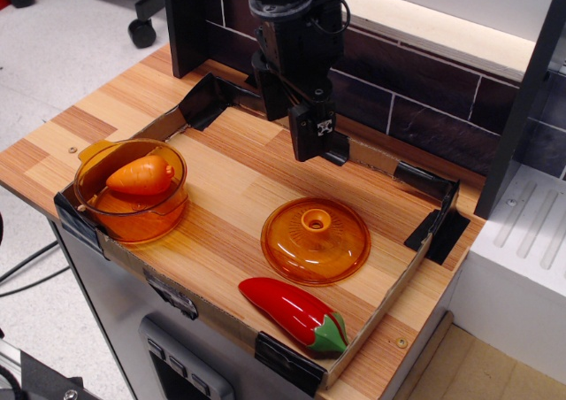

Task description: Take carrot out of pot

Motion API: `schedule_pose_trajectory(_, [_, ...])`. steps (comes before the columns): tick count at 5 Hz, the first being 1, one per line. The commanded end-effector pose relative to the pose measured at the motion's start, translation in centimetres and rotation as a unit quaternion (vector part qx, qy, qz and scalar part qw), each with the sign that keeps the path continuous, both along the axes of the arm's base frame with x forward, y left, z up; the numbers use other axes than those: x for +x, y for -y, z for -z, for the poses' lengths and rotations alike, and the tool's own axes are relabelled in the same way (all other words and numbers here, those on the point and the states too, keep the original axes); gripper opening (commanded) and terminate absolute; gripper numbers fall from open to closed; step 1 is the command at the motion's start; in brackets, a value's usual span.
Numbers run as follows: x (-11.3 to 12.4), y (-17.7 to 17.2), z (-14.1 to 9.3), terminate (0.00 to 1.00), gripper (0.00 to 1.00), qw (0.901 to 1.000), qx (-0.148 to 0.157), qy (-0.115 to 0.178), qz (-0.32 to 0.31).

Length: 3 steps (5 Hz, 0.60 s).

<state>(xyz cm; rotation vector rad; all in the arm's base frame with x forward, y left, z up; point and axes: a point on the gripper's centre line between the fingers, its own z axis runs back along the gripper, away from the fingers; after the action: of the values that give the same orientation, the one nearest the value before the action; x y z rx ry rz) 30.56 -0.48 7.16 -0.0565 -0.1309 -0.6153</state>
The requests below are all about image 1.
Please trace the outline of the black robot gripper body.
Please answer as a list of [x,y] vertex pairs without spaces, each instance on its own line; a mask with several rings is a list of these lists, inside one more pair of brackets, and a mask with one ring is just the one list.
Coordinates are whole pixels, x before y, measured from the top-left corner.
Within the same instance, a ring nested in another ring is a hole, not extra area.
[[344,51],[344,0],[249,0],[259,20],[255,36],[263,61],[281,80],[290,101],[328,101],[328,74]]

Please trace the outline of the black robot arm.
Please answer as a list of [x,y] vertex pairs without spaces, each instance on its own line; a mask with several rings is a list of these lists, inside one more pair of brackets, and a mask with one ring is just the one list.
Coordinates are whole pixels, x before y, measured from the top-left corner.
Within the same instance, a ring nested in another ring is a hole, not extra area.
[[332,158],[336,108],[329,72],[344,53],[344,0],[249,0],[258,19],[252,66],[266,117],[288,119],[296,160]]

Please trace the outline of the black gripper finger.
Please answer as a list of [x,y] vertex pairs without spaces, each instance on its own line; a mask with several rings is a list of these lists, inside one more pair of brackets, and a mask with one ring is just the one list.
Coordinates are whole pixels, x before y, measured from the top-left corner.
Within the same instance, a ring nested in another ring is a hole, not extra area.
[[285,118],[291,108],[284,86],[263,61],[253,61],[256,85],[264,101],[266,118],[269,121]]
[[289,109],[288,121],[296,160],[307,161],[330,151],[336,125],[334,102],[301,102]]

